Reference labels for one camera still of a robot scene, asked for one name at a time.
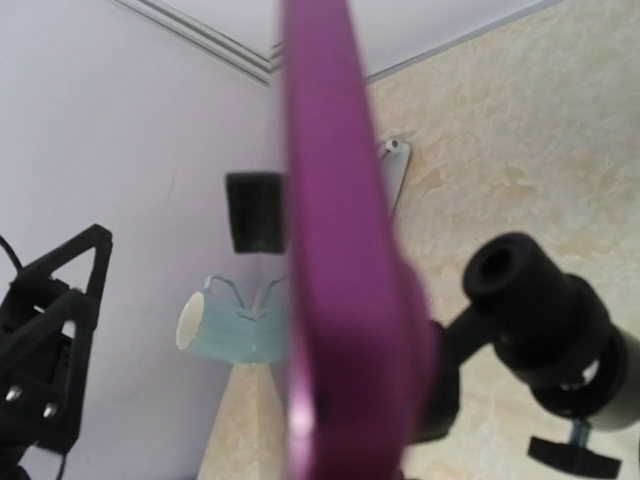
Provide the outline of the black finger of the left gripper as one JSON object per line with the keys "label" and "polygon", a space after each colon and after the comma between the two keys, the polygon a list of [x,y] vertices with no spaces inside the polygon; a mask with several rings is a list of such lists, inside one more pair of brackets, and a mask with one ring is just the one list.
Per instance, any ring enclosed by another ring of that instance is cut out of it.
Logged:
{"label": "black finger of the left gripper", "polygon": [[98,324],[113,242],[111,233],[100,225],[93,225],[72,239],[75,240],[74,259],[88,251],[94,253],[86,287],[79,290],[69,286],[71,290],[54,304],[63,318],[75,321],[73,376],[69,385],[73,408],[66,411],[66,419],[70,422],[76,442],[80,432],[93,336]]}

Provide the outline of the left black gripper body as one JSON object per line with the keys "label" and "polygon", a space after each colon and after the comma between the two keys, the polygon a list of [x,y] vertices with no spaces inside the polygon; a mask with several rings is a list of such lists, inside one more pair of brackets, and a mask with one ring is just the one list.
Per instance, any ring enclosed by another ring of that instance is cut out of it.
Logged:
{"label": "left black gripper body", "polygon": [[75,240],[27,264],[6,240],[1,247],[16,268],[1,300],[1,477],[28,479],[20,462],[38,447],[61,457],[60,479],[75,442],[66,419],[75,321],[54,308],[71,288],[53,273],[75,258]]}

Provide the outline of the purple phone black screen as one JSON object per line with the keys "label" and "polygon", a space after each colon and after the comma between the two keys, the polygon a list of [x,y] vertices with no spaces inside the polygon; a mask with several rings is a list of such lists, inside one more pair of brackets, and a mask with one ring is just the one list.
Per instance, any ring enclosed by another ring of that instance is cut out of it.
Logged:
{"label": "purple phone black screen", "polygon": [[348,5],[283,13],[291,479],[396,479],[439,336],[399,252]]}

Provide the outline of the grey folding phone stand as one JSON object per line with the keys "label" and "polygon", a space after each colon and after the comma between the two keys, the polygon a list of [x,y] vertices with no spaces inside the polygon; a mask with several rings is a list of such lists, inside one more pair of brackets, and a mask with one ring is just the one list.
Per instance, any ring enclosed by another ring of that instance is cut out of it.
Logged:
{"label": "grey folding phone stand", "polygon": [[411,159],[412,146],[407,141],[391,138],[380,141],[377,148],[390,214],[394,215]]}

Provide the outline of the tall black phone stand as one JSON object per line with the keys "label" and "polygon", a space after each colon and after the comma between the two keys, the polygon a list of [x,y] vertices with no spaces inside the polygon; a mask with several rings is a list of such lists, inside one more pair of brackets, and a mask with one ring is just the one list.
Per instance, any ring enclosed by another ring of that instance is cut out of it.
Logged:
{"label": "tall black phone stand", "polygon": [[[289,245],[285,178],[231,173],[225,183],[237,248],[282,252]],[[584,279],[561,271],[523,233],[484,244],[465,269],[463,289],[469,303],[452,324],[429,317],[439,336],[436,379],[408,445],[448,435],[459,411],[461,366],[491,346],[544,410],[573,422],[565,443],[532,437],[529,457],[576,477],[616,478],[620,461],[591,451],[588,435],[638,421],[638,340],[611,322]]]}

